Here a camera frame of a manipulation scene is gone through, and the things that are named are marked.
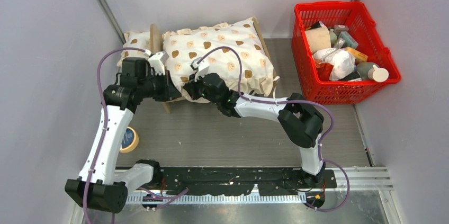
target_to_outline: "wood-grain floor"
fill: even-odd
[[[290,48],[291,39],[266,39],[277,74],[276,97],[300,92]],[[144,100],[131,121],[140,137],[137,148],[119,154],[118,166],[155,159],[162,166],[300,166],[299,150],[273,121],[228,118],[213,104],[188,101],[170,104],[172,114],[151,99]],[[323,157],[345,167],[368,165],[351,105],[330,105],[336,121],[323,141]],[[325,116],[325,129],[329,119]]]

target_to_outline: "toy bed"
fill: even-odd
[[[181,98],[170,102],[181,100],[208,102],[202,98],[192,100],[182,86],[193,72],[190,67],[192,60],[219,46],[235,49],[241,58],[242,92],[271,96],[279,79],[255,17],[231,25],[223,23],[212,27],[200,27],[196,30],[182,29],[164,34],[161,34],[157,25],[152,24],[149,32],[127,32],[125,38],[127,43],[124,47],[150,49],[151,53],[165,50],[169,54],[165,65],[170,71],[174,85],[182,93]],[[144,54],[138,51],[125,51],[122,53],[118,66],[121,66],[121,60],[125,57],[143,56]],[[217,73],[230,89],[237,89],[239,63],[233,52],[229,49],[218,50],[208,56],[208,62],[210,73]],[[167,113],[170,113],[170,102],[162,103]]]

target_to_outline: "patterned pillow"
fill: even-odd
[[[141,49],[150,49],[150,32],[126,32],[124,34],[126,43],[123,45],[124,48],[141,48]],[[122,61],[125,57],[142,57],[147,58],[147,56],[137,50],[126,50],[122,52],[122,56],[120,57],[117,66],[122,66]]]
[[[233,48],[241,58],[241,90],[244,93],[254,90],[257,94],[270,95],[274,68],[264,53],[251,19],[232,25],[223,23],[210,28],[167,32],[163,34],[163,38],[164,50],[169,54],[165,66],[170,71],[176,88],[186,99],[191,100],[182,87],[193,73],[190,64],[194,59],[220,46]],[[209,73],[217,73],[230,89],[237,90],[239,63],[233,52],[229,49],[215,51],[208,56],[208,62]]]

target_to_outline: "roll of tape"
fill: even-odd
[[[139,144],[139,136],[133,128],[127,127],[125,135],[123,135],[120,152],[123,154],[129,153],[137,147],[137,144]]]

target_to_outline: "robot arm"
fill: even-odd
[[[164,63],[168,55],[158,52],[148,60],[143,58],[126,58],[122,63],[122,72],[118,84],[110,85],[103,92],[109,116],[108,128],[95,163],[95,170],[89,181],[87,207],[107,212],[120,212],[128,192],[132,192],[143,184],[158,184],[161,180],[159,163],[153,160],[140,160],[133,168],[114,177],[115,163],[119,154],[121,140],[125,134],[137,105],[144,98],[151,97],[155,101],[170,101],[181,97],[173,85],[169,71]],[[200,97],[217,105],[228,117],[258,117],[279,122],[290,140],[299,146],[302,157],[301,174],[304,182],[311,187],[321,181],[325,165],[319,158],[317,142],[322,132],[323,116],[311,105],[307,104],[266,104],[248,101],[235,91],[229,90],[225,82],[217,74],[208,74],[207,64],[194,68],[196,74],[190,76],[184,89],[192,99]],[[253,100],[276,102],[274,99],[244,95]],[[293,93],[284,100],[303,100],[302,95]],[[98,148],[104,127],[102,110],[100,124],[92,145],[91,152],[76,180],[68,179],[65,191],[81,207],[83,191]]]
[[[126,58],[122,63],[120,83],[110,85],[103,92],[108,113],[107,129],[103,144],[95,163],[88,191],[88,208],[120,212],[128,192],[136,190],[143,184],[158,183],[161,179],[159,164],[152,160],[140,160],[133,168],[115,177],[115,163],[119,154],[121,141],[137,105],[144,98],[152,97],[156,101],[170,101],[181,97],[173,85],[164,63],[168,55],[159,52],[148,60],[143,58]],[[91,163],[98,148],[104,127],[104,111],[91,152],[79,172],[78,179],[68,179],[65,191],[81,207],[83,191],[90,171]]]
[[[244,94],[246,98],[242,98],[237,92],[229,90],[217,74],[207,74],[205,72],[207,67],[204,61],[199,66],[192,66],[198,73],[202,72],[201,76],[198,76],[198,73],[191,75],[189,82],[184,86],[192,99],[203,97],[214,103],[218,110],[228,117],[258,117],[279,122],[290,140],[299,146],[304,181],[312,187],[320,182],[325,168],[318,153],[318,140],[324,121],[321,113],[309,104],[276,104],[286,100],[304,100],[299,93],[281,99],[254,97],[248,94]]]

